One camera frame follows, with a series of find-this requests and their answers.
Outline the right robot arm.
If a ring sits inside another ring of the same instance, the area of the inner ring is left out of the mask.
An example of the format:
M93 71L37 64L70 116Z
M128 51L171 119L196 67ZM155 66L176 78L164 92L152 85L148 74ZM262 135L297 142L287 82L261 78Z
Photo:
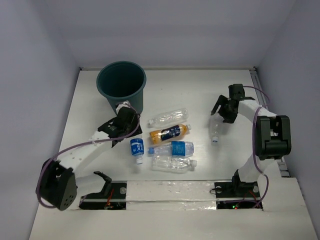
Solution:
M238 115L252 124L252 154L237 169L231 181L216 182L214 192L219 198L243 198L258 185L258 178L273 161L290 154L291 125L286 115L277 115L246 96L245 86L232 84L229 96L220 95L210 114L211 142L217 144L220 136L234 124Z

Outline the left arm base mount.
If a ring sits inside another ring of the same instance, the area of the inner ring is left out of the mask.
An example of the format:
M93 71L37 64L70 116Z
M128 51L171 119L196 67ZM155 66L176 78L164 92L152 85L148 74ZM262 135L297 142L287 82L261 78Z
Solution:
M79 202L81 210L125 210L127 208L126 181L112 181L112 179L100 171L95 175L104 180L104 185L99 192L89 193L83 196Z

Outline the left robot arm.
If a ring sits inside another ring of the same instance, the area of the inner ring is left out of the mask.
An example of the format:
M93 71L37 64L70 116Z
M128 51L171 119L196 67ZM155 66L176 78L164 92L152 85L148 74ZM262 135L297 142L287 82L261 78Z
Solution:
M61 150L46 160L35 189L39 204L60 211L69 208L77 196L77 174L102 153L141 134L140 117L130 104L122 102L116 116L98 127L88 141Z

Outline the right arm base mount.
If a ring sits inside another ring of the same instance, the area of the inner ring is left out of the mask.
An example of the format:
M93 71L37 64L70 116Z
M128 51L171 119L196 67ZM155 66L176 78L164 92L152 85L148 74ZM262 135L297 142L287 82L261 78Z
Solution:
M261 198L256 181L239 186L232 181L218 181L209 193L215 195L218 209L263 209L261 202L256 206Z

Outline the blue label water bottle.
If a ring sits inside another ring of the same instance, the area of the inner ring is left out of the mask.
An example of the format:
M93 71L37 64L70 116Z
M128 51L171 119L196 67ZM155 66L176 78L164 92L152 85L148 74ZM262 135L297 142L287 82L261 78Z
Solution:
M190 141L171 141L164 145L148 148L149 155L190 157L194 154L194 144Z

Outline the crushed bottle blue label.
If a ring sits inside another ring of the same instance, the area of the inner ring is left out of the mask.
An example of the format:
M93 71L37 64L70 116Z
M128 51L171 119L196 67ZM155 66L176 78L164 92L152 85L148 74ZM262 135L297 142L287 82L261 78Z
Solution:
M144 141L141 137L133 138L130 140L131 155L135 158L136 164L143 163L143 156L145 154Z

